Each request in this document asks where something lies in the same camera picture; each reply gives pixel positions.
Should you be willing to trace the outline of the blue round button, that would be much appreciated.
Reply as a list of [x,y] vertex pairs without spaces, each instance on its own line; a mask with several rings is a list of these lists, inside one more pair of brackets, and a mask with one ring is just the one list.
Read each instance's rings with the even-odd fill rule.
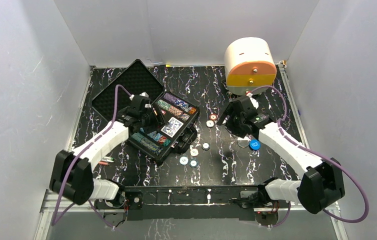
[[261,147],[260,142],[257,139],[252,139],[249,141],[249,148],[253,151],[258,151]]

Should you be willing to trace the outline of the red white chip hundred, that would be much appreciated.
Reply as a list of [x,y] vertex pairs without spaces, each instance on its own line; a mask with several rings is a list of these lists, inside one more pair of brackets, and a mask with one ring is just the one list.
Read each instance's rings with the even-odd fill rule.
[[199,151],[198,151],[198,149],[196,149],[196,148],[191,149],[191,150],[190,150],[190,155],[191,155],[192,157],[197,157],[197,156],[199,155]]

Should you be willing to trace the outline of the clear round button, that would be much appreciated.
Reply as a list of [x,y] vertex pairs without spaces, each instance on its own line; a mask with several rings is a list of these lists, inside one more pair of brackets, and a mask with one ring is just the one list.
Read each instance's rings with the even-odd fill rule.
[[237,139],[237,145],[240,148],[247,148],[250,145],[250,140],[248,138],[238,138]]

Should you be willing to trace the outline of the light blue chip ten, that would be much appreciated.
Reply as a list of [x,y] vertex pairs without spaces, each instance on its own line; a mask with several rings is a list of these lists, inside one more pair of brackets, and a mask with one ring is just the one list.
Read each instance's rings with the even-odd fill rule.
[[186,156],[181,156],[179,158],[179,163],[183,166],[187,165],[189,163],[189,158]]

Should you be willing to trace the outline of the red white poker chip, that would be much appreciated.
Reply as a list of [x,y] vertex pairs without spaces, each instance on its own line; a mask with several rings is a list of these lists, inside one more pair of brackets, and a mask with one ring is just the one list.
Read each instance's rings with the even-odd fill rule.
[[210,114],[209,115],[209,119],[211,120],[211,121],[215,121],[216,119],[218,118],[218,116],[216,115],[216,114]]

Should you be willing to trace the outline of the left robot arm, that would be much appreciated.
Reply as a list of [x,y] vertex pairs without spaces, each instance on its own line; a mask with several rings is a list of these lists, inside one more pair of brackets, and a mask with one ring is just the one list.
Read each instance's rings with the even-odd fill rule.
[[113,208],[126,202],[121,184],[97,179],[93,172],[100,161],[115,147],[126,142],[139,129],[161,127],[166,123],[159,105],[144,95],[131,95],[130,104],[118,110],[114,104],[111,121],[90,140],[71,151],[57,153],[49,189],[82,205],[87,201],[106,200]]

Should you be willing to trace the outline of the white poker chip one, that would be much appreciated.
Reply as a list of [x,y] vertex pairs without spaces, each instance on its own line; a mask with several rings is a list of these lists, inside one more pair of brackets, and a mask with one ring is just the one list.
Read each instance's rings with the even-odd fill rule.
[[207,120],[207,121],[206,121],[206,126],[207,126],[208,128],[213,128],[214,125],[215,125],[215,123],[214,123],[213,120]]

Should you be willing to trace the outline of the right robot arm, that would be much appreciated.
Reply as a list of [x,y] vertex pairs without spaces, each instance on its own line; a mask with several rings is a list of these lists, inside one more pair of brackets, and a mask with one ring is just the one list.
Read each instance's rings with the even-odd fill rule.
[[270,147],[301,177],[283,180],[272,177],[257,187],[250,196],[241,195],[235,203],[251,208],[255,204],[271,207],[277,201],[300,203],[309,213],[317,214],[345,196],[342,171],[338,161],[325,161],[303,149],[277,120],[254,106],[248,96],[233,99],[219,116],[223,125],[236,137],[253,136],[260,144]]

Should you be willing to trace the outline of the blue playing card deck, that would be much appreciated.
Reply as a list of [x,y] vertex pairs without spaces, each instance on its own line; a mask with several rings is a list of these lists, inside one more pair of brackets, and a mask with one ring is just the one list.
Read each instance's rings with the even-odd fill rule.
[[175,117],[171,117],[166,125],[161,128],[161,132],[165,135],[173,138],[177,132],[180,130],[181,127],[184,126],[184,123],[176,119]]

